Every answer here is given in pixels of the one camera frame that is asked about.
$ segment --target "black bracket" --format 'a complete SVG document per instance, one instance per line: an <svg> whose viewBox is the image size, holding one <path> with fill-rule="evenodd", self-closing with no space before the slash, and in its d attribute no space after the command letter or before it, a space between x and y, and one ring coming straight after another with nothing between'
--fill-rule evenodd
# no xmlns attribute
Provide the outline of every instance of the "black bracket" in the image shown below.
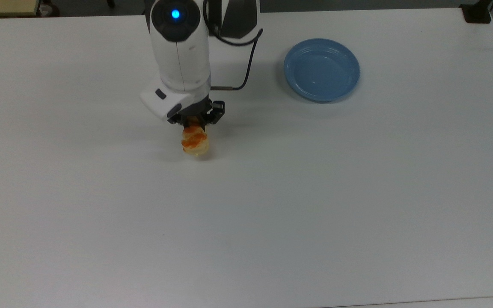
<svg viewBox="0 0 493 308"><path fill-rule="evenodd" d="M223 101L211 101L207 96L202 101L190 105L178 113L174 113L167 121L171 124L178 123L184 127L188 127L190 126L188 118L196 117L196 122L199 123L204 130L205 125L216 124L225 112L225 104Z"/></svg>
<svg viewBox="0 0 493 308"><path fill-rule="evenodd" d="M492 20L488 10L491 2L492 0L480 0L475 4L460 5L465 21L470 24L489 24Z"/></svg>

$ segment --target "black cable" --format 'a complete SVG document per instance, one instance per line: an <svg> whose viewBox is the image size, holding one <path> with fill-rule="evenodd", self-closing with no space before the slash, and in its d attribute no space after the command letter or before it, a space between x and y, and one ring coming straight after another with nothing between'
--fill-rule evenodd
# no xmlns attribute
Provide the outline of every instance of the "black cable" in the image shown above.
<svg viewBox="0 0 493 308"><path fill-rule="evenodd" d="M205 24L207 25L207 28L208 28L210 34L214 35L214 37L216 37L219 41L226 43L227 45L231 45L231 46L240 47L240 46L247 46L247 45L252 44L252 49L250 50L250 58L248 60L248 66L246 67L246 74L245 74L245 79L243 80L243 84L241 84L240 86L237 86L237 87L234 87L234 86L211 86L211 90L226 90L226 91L241 90L242 88L244 88L244 86L246 85L246 83L248 81L248 76L250 74L250 66L252 66L252 58L254 57L254 50L256 49L256 44L258 43L258 39L260 38L260 36L262 36L264 29L260 29L260 31L258 31L258 34L256 34L256 36L253 39L251 39L250 41L246 41L245 43L234 43L232 41L227 41L227 39L224 39L223 37L221 37L209 25L209 19L207 17L207 4L208 4L208 0L203 0L203 19L205 20Z"/></svg>
<svg viewBox="0 0 493 308"><path fill-rule="evenodd" d="M207 4L208 4L208 2L209 2L209 0L203 0L203 19L205 20L205 24L207 25L207 28L209 29L209 33L214 35L214 37L216 37L221 42L226 43L227 45L231 45L231 46L247 46L247 45L250 45L250 44L254 43L255 41L257 41L260 38L260 35L262 35L262 32L258 31L258 34L256 35L256 37L254 37L250 41L246 41L245 43L233 43L232 41L228 41L227 39L221 37L209 25L209 19L207 17Z"/></svg>

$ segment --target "bread roll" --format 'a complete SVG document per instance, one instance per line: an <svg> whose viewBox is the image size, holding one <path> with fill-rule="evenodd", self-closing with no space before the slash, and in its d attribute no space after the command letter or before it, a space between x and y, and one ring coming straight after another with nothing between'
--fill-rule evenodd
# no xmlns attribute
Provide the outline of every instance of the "bread roll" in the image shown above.
<svg viewBox="0 0 493 308"><path fill-rule="evenodd" d="M184 127L184 131L182 132L182 150L194 156L205 154L209 150L207 133L198 123L190 123L189 127Z"/></svg>

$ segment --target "blue plate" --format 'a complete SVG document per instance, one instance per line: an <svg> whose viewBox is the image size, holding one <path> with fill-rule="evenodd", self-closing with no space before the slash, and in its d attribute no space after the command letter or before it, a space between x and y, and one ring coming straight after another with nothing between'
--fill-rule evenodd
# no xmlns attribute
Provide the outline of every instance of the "blue plate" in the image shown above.
<svg viewBox="0 0 493 308"><path fill-rule="evenodd" d="M348 95L360 77L359 61L344 45L324 38L302 41L284 59L288 84L301 96L329 102Z"/></svg>

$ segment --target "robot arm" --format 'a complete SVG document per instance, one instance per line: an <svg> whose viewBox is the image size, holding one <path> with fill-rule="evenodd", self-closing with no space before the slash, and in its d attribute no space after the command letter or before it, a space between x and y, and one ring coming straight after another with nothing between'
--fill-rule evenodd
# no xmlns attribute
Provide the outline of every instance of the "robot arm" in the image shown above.
<svg viewBox="0 0 493 308"><path fill-rule="evenodd" d="M158 70L140 94L142 102L157 117L170 123L186 127L187 119L192 116L203 127L216 123L224 113L224 104L212 102L208 95L211 89L209 33L219 39L248 34L256 26L258 0L145 0L145 3ZM203 12L207 5L210 5L208 14Z"/></svg>

